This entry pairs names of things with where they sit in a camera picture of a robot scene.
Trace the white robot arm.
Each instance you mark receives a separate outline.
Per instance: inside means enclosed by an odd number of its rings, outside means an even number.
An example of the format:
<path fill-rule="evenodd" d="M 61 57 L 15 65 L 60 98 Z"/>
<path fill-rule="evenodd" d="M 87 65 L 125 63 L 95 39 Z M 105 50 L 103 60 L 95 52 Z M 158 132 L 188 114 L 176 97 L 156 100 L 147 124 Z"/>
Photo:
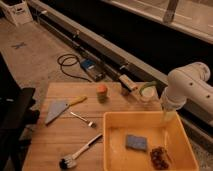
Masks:
<path fill-rule="evenodd" d="M 161 94 L 163 110 L 181 109 L 187 100 L 191 100 L 213 115 L 213 86 L 207 83 L 210 76 L 210 68 L 203 62 L 171 70 L 167 76 L 168 85 Z"/>

